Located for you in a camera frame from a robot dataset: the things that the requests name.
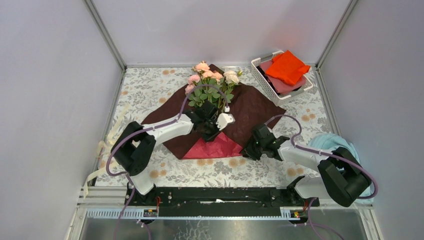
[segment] brown cloth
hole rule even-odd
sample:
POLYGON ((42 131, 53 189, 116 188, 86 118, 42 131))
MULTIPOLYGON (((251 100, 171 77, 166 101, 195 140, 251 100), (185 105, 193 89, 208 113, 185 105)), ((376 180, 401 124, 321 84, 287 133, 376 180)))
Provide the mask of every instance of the brown cloth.
MULTIPOLYGON (((142 124, 154 124, 178 114, 186 97, 186 86, 178 89, 161 107, 150 113, 142 124)), ((223 132, 231 140, 242 147, 245 147, 252 133, 251 130, 258 124, 263 124, 271 117, 284 114, 286 110, 275 106, 260 91, 253 86, 240 83, 234 88, 234 94, 229 104, 229 113, 233 115, 235 123, 224 128, 223 132)), ((192 109, 185 104, 184 109, 192 109)), ((280 118, 271 121, 268 126, 273 128, 280 118)), ((190 133, 178 136, 163 143, 178 159, 182 159, 192 146, 199 140, 200 134, 190 133)))

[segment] folded cloth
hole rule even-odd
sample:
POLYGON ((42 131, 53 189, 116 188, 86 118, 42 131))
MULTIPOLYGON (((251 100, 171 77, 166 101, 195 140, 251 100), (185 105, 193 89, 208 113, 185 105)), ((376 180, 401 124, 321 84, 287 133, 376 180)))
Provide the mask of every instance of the folded cloth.
POLYGON ((299 60, 293 53, 286 51, 272 59, 273 64, 265 71, 265 74, 294 86, 301 77, 311 68, 299 60))
MULTIPOLYGON (((273 61, 269 60, 269 61, 262 62, 259 66, 264 72, 266 72, 271 67, 272 64, 273 64, 273 61)), ((290 86, 275 77, 272 77, 272 76, 267 76, 267 77, 269 82, 271 82, 271 84, 274 86, 276 92, 279 94, 288 94, 291 91, 302 87, 306 83, 306 78, 304 77, 301 77, 300 80, 294 86, 290 86)))
MULTIPOLYGON (((330 151, 334 151, 339 147, 343 147, 346 148, 347 150, 349 150, 349 152, 352 154, 352 156, 355 157, 355 159, 359 161, 359 156, 358 153, 354 147, 354 145, 350 142, 347 142, 344 138, 342 138, 339 135, 336 135, 334 133, 327 133, 327 134, 321 134, 318 135, 314 138, 312 138, 312 140, 310 140, 310 142, 307 144, 310 147, 316 148, 316 149, 325 149, 325 150, 330 150, 330 151)), ((360 195, 361 197, 366 197, 371 195, 371 189, 370 187, 368 187, 367 189, 365 189, 365 191, 363 191, 363 193, 360 195)), ((355 203, 359 203, 359 204, 370 204, 374 201, 374 198, 370 198, 370 199, 357 199, 355 201, 355 203)))

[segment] pink rose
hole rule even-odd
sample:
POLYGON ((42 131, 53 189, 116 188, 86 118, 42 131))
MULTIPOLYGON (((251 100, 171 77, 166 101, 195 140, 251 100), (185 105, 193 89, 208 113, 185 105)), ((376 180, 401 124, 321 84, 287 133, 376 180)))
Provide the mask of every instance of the pink rose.
POLYGON ((193 84, 193 83, 198 83, 198 82, 200 82, 200 76, 199 75, 197 75, 197 74, 195 74, 195 75, 191 75, 189 78, 188 78, 188 84, 193 84))
POLYGON ((205 72, 204 72, 201 76, 205 79, 205 78, 211 78, 211 77, 213 77, 213 76, 215 76, 215 75, 214 75, 214 73, 213 73, 213 72, 211 72, 211 71, 207 70, 207 71, 205 71, 205 72))
POLYGON ((210 68, 206 62, 202 61, 201 63, 197 64, 194 69, 197 71, 208 71, 210 68))
POLYGON ((195 86, 192 84, 187 85, 187 87, 185 87, 185 94, 189 94, 194 88, 195 86))
POLYGON ((213 74, 213 76, 216 78, 216 81, 219 83, 220 82, 220 80, 223 78, 223 76, 221 75, 221 73, 219 73, 219 72, 215 72, 214 74, 213 74))

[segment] basket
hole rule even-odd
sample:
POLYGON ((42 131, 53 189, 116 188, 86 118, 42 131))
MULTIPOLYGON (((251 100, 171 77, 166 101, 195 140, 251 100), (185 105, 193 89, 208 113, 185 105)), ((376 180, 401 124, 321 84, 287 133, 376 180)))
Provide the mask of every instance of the basket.
POLYGON ((251 72, 256 79, 256 81, 259 83, 259 85, 262 87, 262 89, 265 91, 266 95, 268 95, 269 99, 276 105, 280 106, 290 100, 293 100, 294 98, 298 98, 302 96, 306 91, 311 89, 314 85, 312 84, 311 80, 303 75, 302 78, 306 79, 306 83, 299 88, 297 91, 292 91, 288 94, 284 95, 278 95, 273 88, 271 87, 270 83, 262 76, 262 74, 259 72, 259 70, 256 68, 259 66, 259 64, 270 60, 271 58, 282 54, 283 51, 276 51, 273 52, 272 55, 266 56, 266 57, 258 57, 251 61, 251 72))

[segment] floral pattern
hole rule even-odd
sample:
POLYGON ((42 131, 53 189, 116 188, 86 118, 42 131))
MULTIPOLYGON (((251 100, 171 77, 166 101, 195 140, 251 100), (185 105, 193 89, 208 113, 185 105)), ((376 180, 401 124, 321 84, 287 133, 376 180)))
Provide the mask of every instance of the floral pattern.
MULTIPOLYGON (((256 87, 262 94, 264 91, 251 74, 249 67, 242 67, 243 75, 239 78, 246 85, 256 87)), ((122 83, 121 93, 112 120, 112 126, 123 113, 129 103, 124 118, 114 133, 113 139, 120 136, 128 123, 141 122, 149 113, 157 109, 179 88, 187 84, 192 75, 189 67, 177 68, 128 68, 122 83)), ((294 116, 302 124, 302 135, 297 137, 298 143, 306 144, 321 133, 330 132, 321 95, 317 88, 313 68, 307 73, 314 87, 307 93, 295 97, 281 107, 286 114, 294 116)), ((276 137, 291 137, 298 132, 296 123, 282 118, 273 128, 276 137)), ((99 158, 99 167, 103 167, 109 157, 110 150, 103 148, 99 158)), ((112 172, 123 171, 121 166, 112 172)), ((169 187, 285 187, 297 176, 311 177, 319 174, 311 169, 292 162, 280 162, 263 157, 253 161, 244 157, 228 157, 219 159, 177 159, 163 144, 156 146, 150 162, 145 169, 157 186, 169 187)), ((126 178, 121 175, 111 177, 106 173, 97 177, 96 186, 125 186, 126 178)))

